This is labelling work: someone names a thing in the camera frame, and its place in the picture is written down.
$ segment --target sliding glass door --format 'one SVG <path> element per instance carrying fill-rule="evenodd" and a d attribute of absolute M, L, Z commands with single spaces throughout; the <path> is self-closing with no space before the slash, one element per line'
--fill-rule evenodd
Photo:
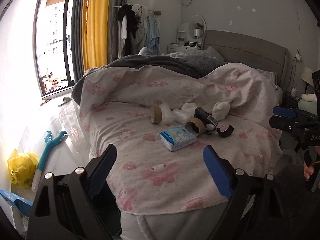
<path fill-rule="evenodd" d="M 42 94 L 74 85 L 71 57 L 73 0 L 40 0 L 36 15 L 36 65 Z"/>

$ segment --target tape roll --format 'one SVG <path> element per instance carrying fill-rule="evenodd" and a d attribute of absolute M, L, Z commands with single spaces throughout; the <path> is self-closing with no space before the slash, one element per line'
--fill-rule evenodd
<path fill-rule="evenodd" d="M 186 122 L 186 128 L 196 136 L 203 134 L 205 130 L 203 122 L 195 117 L 192 117 L 188 122 Z"/>
<path fill-rule="evenodd" d="M 160 123 L 162 121 L 162 111 L 159 106 L 150 107 L 150 121 L 152 123 Z"/>

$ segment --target plug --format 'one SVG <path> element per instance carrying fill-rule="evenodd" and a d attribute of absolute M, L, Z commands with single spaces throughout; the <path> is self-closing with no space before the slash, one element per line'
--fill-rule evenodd
<path fill-rule="evenodd" d="M 296 57 L 297 57 L 297 60 L 298 60 L 298 61 L 300 61 L 300 60 L 301 60 L 301 56 L 300 56 L 300 54 L 299 54 L 299 51 L 297 51 L 297 55 L 296 55 Z"/>

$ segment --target barcode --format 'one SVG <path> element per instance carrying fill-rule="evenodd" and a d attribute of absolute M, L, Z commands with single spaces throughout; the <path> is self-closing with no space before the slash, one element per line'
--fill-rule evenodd
<path fill-rule="evenodd" d="M 217 125 L 218 125 L 217 120 L 215 120 L 215 119 L 212 117 L 211 114 L 209 114 L 209 115 L 207 116 L 207 119 L 208 119 L 214 126 L 217 126 Z"/>

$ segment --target person's hand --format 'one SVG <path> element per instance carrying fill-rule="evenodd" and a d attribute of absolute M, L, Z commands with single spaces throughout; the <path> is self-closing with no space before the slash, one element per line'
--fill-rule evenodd
<path fill-rule="evenodd" d="M 320 147 L 316 146 L 316 152 L 320 155 Z M 306 179 L 309 179 L 310 176 L 315 172 L 315 169 L 313 168 L 313 166 L 306 166 L 306 163 L 303 164 L 304 165 L 304 172 L 303 175 Z"/>

